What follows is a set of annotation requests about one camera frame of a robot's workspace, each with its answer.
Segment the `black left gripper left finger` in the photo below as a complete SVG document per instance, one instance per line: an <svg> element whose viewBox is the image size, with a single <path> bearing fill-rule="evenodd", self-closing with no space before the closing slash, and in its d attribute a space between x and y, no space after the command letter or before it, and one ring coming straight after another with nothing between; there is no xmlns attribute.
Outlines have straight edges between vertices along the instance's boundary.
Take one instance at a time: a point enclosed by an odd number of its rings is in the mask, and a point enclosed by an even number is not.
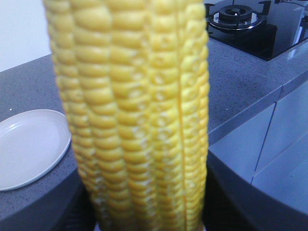
<svg viewBox="0 0 308 231"><path fill-rule="evenodd" d="M2 231L93 231L96 218L75 170L55 189L0 222Z"/></svg>

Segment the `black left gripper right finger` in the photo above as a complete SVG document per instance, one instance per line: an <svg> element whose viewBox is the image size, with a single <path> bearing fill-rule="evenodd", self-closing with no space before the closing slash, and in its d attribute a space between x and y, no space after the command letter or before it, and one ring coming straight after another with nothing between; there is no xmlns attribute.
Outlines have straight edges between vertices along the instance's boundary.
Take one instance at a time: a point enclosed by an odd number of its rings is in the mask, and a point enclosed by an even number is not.
<svg viewBox="0 0 308 231"><path fill-rule="evenodd" d="M308 216L246 182L209 152L205 207L208 231L306 231Z"/></svg>

